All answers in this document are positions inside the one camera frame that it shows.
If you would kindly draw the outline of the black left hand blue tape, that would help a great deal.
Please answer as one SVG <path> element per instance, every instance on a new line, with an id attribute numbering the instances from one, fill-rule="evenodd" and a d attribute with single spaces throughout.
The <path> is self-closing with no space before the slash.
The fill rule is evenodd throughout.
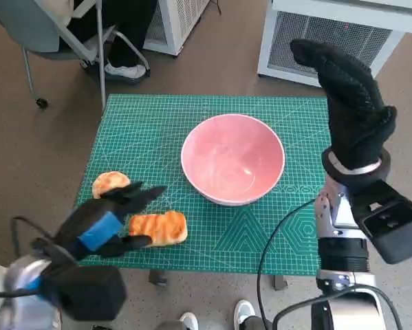
<path id="1" fill-rule="evenodd" d="M 54 235 L 53 242 L 66 249 L 77 261 L 89 255 L 119 257 L 150 246 L 152 238 L 148 235 L 118 235 L 127 215 L 143 211 L 166 190 L 165 186 L 144 190 L 141 186 L 141 182 L 136 182 L 113 188 L 99 199 L 88 199 L 66 219 Z"/>

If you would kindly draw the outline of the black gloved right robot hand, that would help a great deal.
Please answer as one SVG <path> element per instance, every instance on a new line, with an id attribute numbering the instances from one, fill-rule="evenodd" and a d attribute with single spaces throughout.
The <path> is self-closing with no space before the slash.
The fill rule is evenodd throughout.
<path id="1" fill-rule="evenodd" d="M 353 170 L 374 164 L 395 131 L 397 109 L 384 103 L 371 70 L 362 61 L 328 43 L 291 41 L 297 64 L 315 69 L 327 96 L 331 149 Z"/>

